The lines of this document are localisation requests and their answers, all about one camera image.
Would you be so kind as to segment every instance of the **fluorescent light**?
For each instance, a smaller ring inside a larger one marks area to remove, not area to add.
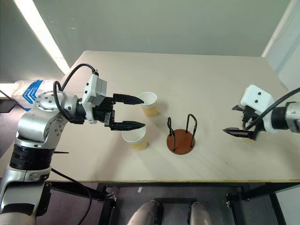
[[[44,23],[38,9],[32,0],[14,0],[20,12],[24,16],[28,25],[31,27],[41,44],[53,58],[60,70],[66,74],[70,70],[65,58],[56,45],[52,35],[50,34],[46,24]]]

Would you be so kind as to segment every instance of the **black metal wire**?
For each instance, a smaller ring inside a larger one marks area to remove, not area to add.
[[[245,127],[244,130],[249,130],[255,125],[257,125],[263,117],[265,117],[270,111],[272,111],[277,105],[288,99],[289,97],[293,96],[294,94],[297,94],[300,92],[300,87],[296,88],[295,90],[290,91],[286,95],[282,96],[280,99],[278,99],[276,102],[274,102],[272,105],[270,105],[262,114],[260,114],[252,123],[249,124],[248,127]]]
[[[186,133],[188,132],[188,122],[189,122],[189,117],[192,117],[195,121],[195,126],[194,126],[194,130],[193,130],[193,135],[192,135],[192,141],[191,141],[191,144],[190,144],[190,147],[192,148],[193,145],[194,145],[194,138],[195,138],[195,133],[196,133],[196,129],[197,129],[197,120],[196,120],[196,117],[193,115],[193,114],[189,114],[187,116],[187,128],[186,128]]]
[[[87,191],[87,193],[88,193],[88,195],[89,195],[90,202],[89,202],[89,206],[88,206],[88,208],[87,208],[87,210],[86,210],[84,216],[81,218],[81,220],[80,220],[79,223],[78,223],[78,225],[80,225],[80,224],[83,222],[83,220],[86,218],[86,216],[88,215],[88,213],[89,213],[89,211],[90,211],[90,206],[92,205],[92,195],[91,195],[91,193],[90,193],[90,190],[89,190],[86,186],[84,186],[83,184],[79,183],[78,181],[76,181],[76,180],[74,180],[74,179],[68,177],[67,175],[62,174],[61,172],[58,172],[57,170],[54,170],[53,168],[51,168],[51,171],[54,172],[54,173],[56,173],[57,175],[63,177],[63,178],[66,178],[66,179],[68,179],[68,180],[74,182],[74,183],[77,184],[79,187],[84,188],[84,189]]]
[[[167,126],[168,126],[169,129],[170,129],[170,134],[169,134],[169,136],[172,136],[172,135],[173,135],[173,151],[175,151],[176,135],[175,135],[175,132],[174,132],[174,130],[172,129],[172,126],[171,126],[171,117],[168,118]]]

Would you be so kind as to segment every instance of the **table leg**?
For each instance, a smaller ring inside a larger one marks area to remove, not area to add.
[[[245,220],[243,216],[243,210],[240,203],[240,195],[237,193],[235,195],[226,195],[226,204],[232,209],[233,219],[235,225],[245,225]]]
[[[109,225],[112,210],[116,205],[116,201],[113,198],[107,198],[103,202],[103,207],[99,219],[99,225]]]
[[[285,217],[282,213],[279,201],[276,194],[270,194],[271,203],[275,212],[278,225],[286,225]]]

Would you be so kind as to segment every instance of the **brown round base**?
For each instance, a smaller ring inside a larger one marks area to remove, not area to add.
[[[175,136],[176,136],[176,146],[175,146],[175,151],[173,151],[173,136],[167,137],[167,146],[168,149],[178,155],[184,155],[189,153],[194,145],[195,145],[195,140],[194,140],[194,145],[190,147],[191,141],[192,141],[192,134],[190,132],[186,133],[186,130],[184,129],[177,129],[174,130]]]

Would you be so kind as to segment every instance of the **black cable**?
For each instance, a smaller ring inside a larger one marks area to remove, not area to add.
[[[78,181],[76,181],[76,180],[74,180],[74,179],[72,179],[72,178],[70,178],[70,177],[68,177],[68,176],[66,176],[66,175],[64,175],[64,174],[62,174],[62,173],[60,173],[60,172],[58,172],[57,170],[54,170],[53,168],[51,168],[51,171],[54,172],[54,173],[56,173],[57,175],[63,177],[63,178],[66,178],[66,179],[68,179],[68,180],[74,182],[75,184],[77,184],[77,185],[80,186],[81,188],[84,188],[84,189],[87,191],[87,193],[88,193],[88,195],[89,195],[90,202],[89,202],[89,206],[88,206],[88,208],[87,208],[87,210],[86,210],[84,216],[81,218],[81,220],[80,220],[79,223],[78,223],[78,225],[80,225],[80,224],[83,222],[83,220],[86,218],[87,214],[88,214],[89,211],[90,211],[90,206],[92,205],[92,195],[90,194],[90,190],[89,190],[86,186],[84,186],[83,184],[79,183]]]
[[[296,88],[295,90],[290,91],[286,95],[282,96],[280,99],[278,99],[276,102],[274,102],[272,105],[270,105],[265,111],[263,111],[262,114],[260,114],[248,127],[245,127],[244,130],[249,130],[255,125],[257,125],[265,115],[267,115],[270,111],[272,111],[277,105],[288,99],[289,97],[293,96],[294,94],[297,94],[300,92],[300,87]]]
[[[60,102],[58,100],[58,96],[57,96],[57,87],[58,90],[61,91],[61,86],[60,83],[58,81],[54,81],[53,83],[53,96],[54,96],[54,101],[56,104],[56,107],[58,108],[58,110],[60,111],[60,113],[67,119],[69,120],[69,116],[66,114],[66,112],[62,109],[62,107],[60,106]]]
[[[71,73],[69,74],[69,76],[67,76],[65,82],[63,83],[62,87],[61,87],[61,91],[64,91],[67,83],[69,82],[69,80],[71,79],[71,77],[73,76],[73,74],[80,68],[80,67],[89,67],[91,70],[92,70],[92,73],[93,74],[96,74],[98,75],[98,73],[96,72],[96,70],[94,69],[94,67],[92,67],[90,64],[87,64],[87,63],[81,63],[79,65],[77,65],[72,71]]]
[[[71,79],[71,77],[73,76],[73,74],[80,68],[80,67],[83,67],[83,66],[86,66],[86,67],[89,67],[91,70],[92,70],[92,73],[93,74],[96,74],[96,75],[99,75],[96,70],[94,69],[94,67],[92,67],[90,64],[88,63],[81,63],[79,65],[77,65],[72,71],[71,73],[67,76],[65,82],[63,83],[62,87],[60,85],[60,83],[58,81],[55,81],[53,83],[53,96],[54,96],[54,101],[56,103],[56,106],[58,108],[58,110],[60,111],[60,113],[68,120],[70,121],[70,117],[68,116],[67,112],[65,112],[61,105],[60,105],[60,102],[58,100],[58,96],[57,96],[57,87],[58,87],[58,90],[63,92],[64,91],[64,88],[66,87],[67,83],[69,82],[69,80]]]

